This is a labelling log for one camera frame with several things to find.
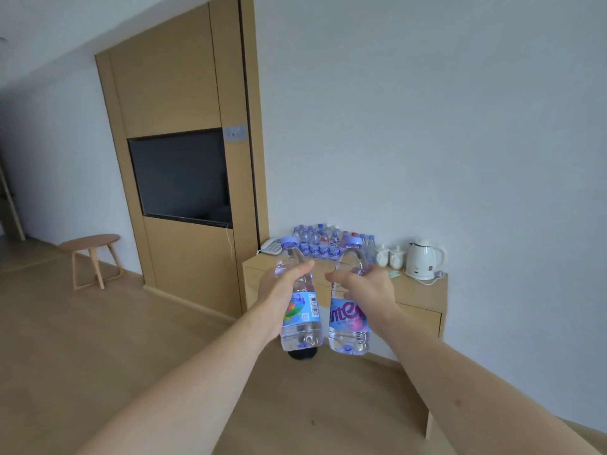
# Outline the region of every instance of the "stool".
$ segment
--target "stool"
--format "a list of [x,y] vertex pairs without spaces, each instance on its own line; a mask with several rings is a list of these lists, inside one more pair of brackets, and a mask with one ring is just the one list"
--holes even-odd
[[111,281],[113,279],[119,278],[123,274],[125,274],[124,268],[120,264],[120,260],[118,259],[118,255],[113,248],[113,245],[116,241],[120,239],[119,235],[94,235],[94,236],[86,236],[83,238],[78,238],[76,240],[66,241],[65,243],[61,243],[59,248],[64,252],[72,253],[72,281],[74,285],[74,290],[87,288],[95,284],[95,282],[91,282],[90,284],[85,284],[83,286],[79,286],[76,281],[76,252],[78,251],[86,251],[88,250],[90,259],[93,262],[93,268],[95,269],[95,275],[97,280],[99,281],[99,287],[105,289],[105,285],[103,284],[103,278],[101,277],[101,271],[99,270],[99,256],[97,255],[97,248],[107,246],[112,254],[114,261],[116,262],[116,266],[118,267],[118,274],[111,278],[106,279],[106,282]]

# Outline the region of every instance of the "bottle label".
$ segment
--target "bottle label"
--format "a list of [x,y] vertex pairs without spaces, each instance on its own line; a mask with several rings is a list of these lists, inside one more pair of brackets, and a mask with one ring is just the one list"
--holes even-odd
[[286,308],[282,326],[292,326],[302,323],[320,322],[316,292],[296,292]]
[[345,332],[369,332],[367,316],[356,302],[331,298],[329,327]]

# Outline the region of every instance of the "black television screen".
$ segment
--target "black television screen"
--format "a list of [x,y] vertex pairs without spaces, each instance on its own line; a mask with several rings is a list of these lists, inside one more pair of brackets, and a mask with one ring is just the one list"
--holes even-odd
[[232,227],[221,128],[129,139],[143,214]]

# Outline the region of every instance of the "purple bottle cap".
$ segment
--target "purple bottle cap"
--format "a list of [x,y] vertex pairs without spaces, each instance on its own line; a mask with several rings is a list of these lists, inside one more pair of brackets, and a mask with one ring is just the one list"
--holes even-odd
[[362,246],[362,239],[360,239],[358,236],[348,236],[345,238],[345,245],[347,246],[348,244],[357,244]]
[[297,239],[292,236],[285,236],[280,240],[280,245],[284,247],[286,244],[297,244]]

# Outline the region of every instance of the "kettle handle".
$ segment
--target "kettle handle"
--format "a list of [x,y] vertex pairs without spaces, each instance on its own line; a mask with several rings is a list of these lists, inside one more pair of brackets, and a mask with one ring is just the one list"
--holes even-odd
[[441,253],[441,262],[437,264],[433,269],[434,271],[438,271],[439,269],[443,268],[443,265],[447,261],[447,250],[437,243],[432,244],[432,249],[435,249],[436,251]]

